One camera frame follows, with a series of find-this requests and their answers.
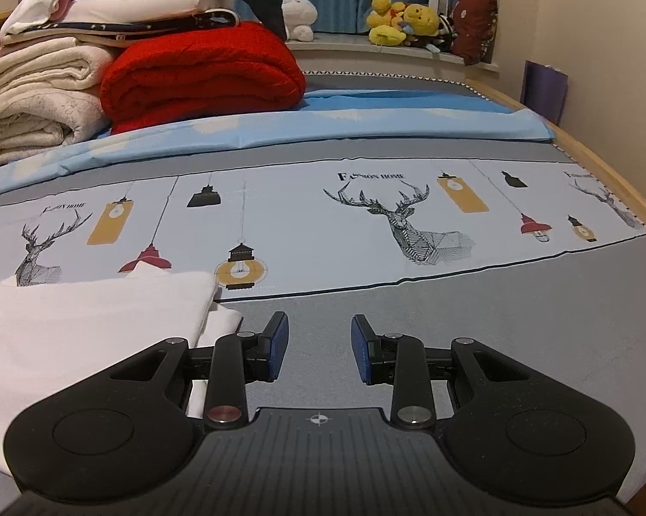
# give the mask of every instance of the purple folder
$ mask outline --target purple folder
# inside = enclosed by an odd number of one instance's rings
[[[565,106],[567,80],[552,66],[526,60],[519,102],[556,125]]]

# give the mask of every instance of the beige folded quilt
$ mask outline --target beige folded quilt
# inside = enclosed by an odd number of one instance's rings
[[[106,123],[95,88],[33,83],[10,89],[0,95],[0,165],[91,139]]]
[[[0,58],[0,95],[31,83],[81,91],[101,83],[116,51],[74,37],[46,40]]]

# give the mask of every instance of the brown pillow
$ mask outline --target brown pillow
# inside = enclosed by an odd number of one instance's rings
[[[452,10],[456,38],[452,54],[470,66],[480,62],[495,38],[497,0],[459,0]]]

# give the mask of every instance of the metal bolt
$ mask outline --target metal bolt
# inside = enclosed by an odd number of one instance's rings
[[[216,405],[208,410],[208,418],[214,423],[234,423],[242,416],[242,410],[234,405]]]
[[[409,424],[423,424],[431,420],[431,412],[420,405],[409,405],[397,412],[402,422]]]

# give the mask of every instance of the folded red blanket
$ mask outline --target folded red blanket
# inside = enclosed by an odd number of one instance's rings
[[[108,68],[101,103],[113,133],[205,115],[280,111],[306,82],[284,43],[254,21],[135,44]]]

